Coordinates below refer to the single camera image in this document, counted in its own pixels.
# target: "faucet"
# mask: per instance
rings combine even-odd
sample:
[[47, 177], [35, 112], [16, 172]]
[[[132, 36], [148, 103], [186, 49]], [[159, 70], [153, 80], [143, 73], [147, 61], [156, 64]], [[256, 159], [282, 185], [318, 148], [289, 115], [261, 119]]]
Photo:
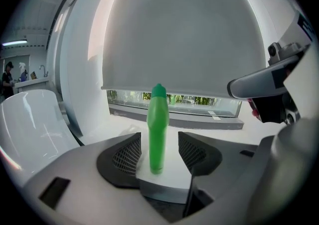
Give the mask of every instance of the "faucet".
[[42, 67], [43, 67], [43, 71], [44, 71], [44, 75], [43, 75], [43, 76], [44, 76], [44, 77], [47, 77], [49, 71], [46, 71], [46, 72], [45, 72], [45, 66], [44, 66], [44, 65], [41, 65], [40, 68], [39, 68], [39, 70], [41, 70]]

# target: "green bottle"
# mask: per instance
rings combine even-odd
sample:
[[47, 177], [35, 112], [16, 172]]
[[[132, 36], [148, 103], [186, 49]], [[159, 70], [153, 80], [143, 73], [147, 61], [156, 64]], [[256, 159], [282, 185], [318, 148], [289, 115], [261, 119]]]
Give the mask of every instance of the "green bottle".
[[147, 117], [150, 143], [150, 168], [153, 174], [160, 174], [163, 171], [168, 122], [169, 113], [166, 89], [161, 84], [157, 84], [152, 89]]

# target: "black cap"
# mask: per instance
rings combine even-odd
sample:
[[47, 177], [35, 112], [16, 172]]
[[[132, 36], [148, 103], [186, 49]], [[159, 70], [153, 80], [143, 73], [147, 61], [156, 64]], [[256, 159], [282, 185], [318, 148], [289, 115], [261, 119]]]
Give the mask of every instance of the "black cap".
[[13, 64], [11, 61], [8, 62], [7, 66], [11, 67], [11, 68], [14, 68]]

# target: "bottle cap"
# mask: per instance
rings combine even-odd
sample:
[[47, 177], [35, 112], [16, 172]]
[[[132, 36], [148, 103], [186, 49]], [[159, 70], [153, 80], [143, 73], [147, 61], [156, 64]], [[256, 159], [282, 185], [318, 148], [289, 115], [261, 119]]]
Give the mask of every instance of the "bottle cap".
[[154, 98], [154, 97], [166, 98], [166, 89], [165, 89], [161, 84], [157, 84], [157, 85], [152, 89], [151, 98]]

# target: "mesh grille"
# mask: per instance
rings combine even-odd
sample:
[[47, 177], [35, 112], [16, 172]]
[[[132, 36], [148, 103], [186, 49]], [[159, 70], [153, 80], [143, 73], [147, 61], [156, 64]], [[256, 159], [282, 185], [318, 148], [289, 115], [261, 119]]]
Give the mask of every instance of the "mesh grille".
[[120, 171], [135, 176], [136, 164], [141, 153], [141, 137], [139, 137], [114, 154], [113, 165]]
[[203, 148], [193, 145], [182, 137], [178, 139], [178, 145], [179, 154], [189, 171], [192, 170], [195, 164], [202, 162], [206, 158], [206, 152]]

